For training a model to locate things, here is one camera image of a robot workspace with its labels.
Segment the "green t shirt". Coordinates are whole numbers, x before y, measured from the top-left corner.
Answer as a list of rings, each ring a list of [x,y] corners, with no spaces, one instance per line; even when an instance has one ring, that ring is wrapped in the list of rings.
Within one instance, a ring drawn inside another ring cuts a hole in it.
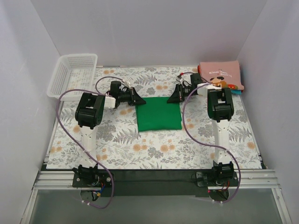
[[[182,129],[179,103],[168,104],[167,97],[150,97],[144,100],[146,104],[135,107],[139,132]]]

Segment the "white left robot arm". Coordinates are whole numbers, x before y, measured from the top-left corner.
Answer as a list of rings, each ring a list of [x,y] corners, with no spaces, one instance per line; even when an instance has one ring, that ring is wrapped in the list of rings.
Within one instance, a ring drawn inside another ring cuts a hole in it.
[[[101,180],[98,174],[96,159],[96,136],[100,123],[102,122],[105,109],[116,109],[120,103],[127,102],[129,106],[144,105],[142,99],[128,82],[112,81],[110,90],[104,95],[83,93],[75,112],[81,134],[81,145],[84,148],[79,166],[73,169],[80,181],[87,186],[94,187]]]

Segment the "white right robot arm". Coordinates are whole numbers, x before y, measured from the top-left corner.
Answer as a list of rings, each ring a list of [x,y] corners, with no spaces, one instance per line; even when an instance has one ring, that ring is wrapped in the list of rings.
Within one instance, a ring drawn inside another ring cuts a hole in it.
[[[199,187],[215,184],[222,186],[221,190],[223,190],[224,187],[229,186],[235,174],[233,164],[235,157],[231,154],[229,145],[229,128],[234,115],[231,90],[212,85],[199,73],[190,72],[189,74],[190,83],[184,80],[184,73],[176,77],[178,83],[167,103],[186,103],[193,95],[206,97],[207,114],[212,122],[214,144],[204,143],[203,145],[214,147],[214,159],[211,169],[196,173],[196,180]]]

